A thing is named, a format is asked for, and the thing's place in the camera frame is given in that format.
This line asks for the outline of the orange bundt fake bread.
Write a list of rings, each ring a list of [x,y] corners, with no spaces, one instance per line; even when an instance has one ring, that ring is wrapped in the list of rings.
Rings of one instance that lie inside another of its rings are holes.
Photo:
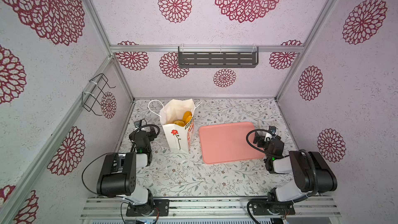
[[[175,120],[173,124],[178,125],[180,127],[184,127],[186,123],[183,120]]]

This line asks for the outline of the yellow croissant fake bread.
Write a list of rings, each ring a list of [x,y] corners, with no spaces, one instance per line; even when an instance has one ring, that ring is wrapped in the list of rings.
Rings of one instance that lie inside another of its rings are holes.
[[[190,111],[185,112],[184,115],[183,115],[182,120],[185,122],[186,118],[187,118],[188,116],[190,116],[190,115],[192,115],[192,113],[191,113]]]

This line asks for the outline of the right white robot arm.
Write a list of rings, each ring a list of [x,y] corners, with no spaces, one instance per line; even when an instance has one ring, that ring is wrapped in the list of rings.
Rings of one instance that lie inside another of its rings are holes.
[[[267,204],[291,207],[316,194],[337,189],[337,178],[319,152],[300,149],[284,156],[285,143],[274,129],[254,129],[246,135],[246,142],[265,154],[265,168],[269,173],[293,175],[292,181],[267,194]]]

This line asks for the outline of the yellow fake bread roll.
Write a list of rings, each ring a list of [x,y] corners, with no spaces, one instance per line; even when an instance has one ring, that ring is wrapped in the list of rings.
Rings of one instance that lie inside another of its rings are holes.
[[[185,124],[188,124],[192,120],[192,115],[188,116],[185,120]]]

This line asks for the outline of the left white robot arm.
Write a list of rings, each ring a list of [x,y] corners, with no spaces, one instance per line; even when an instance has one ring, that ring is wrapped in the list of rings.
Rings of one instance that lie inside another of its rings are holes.
[[[154,124],[137,128],[129,135],[132,149],[127,153],[107,153],[99,173],[96,193],[102,197],[121,197],[134,214],[155,212],[153,195],[137,182],[137,170],[152,163],[151,142],[160,134]]]

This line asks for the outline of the white floral paper bag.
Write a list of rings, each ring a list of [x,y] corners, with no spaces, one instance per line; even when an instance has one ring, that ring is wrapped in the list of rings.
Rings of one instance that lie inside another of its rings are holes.
[[[161,104],[160,110],[155,110],[153,104],[161,103],[159,100],[151,100],[148,109],[159,116],[166,140],[171,151],[190,152],[191,140],[194,134],[194,114],[202,102],[195,103],[194,100],[170,100],[167,104]],[[192,120],[184,127],[173,124],[175,120],[182,120],[185,112],[190,111]]]

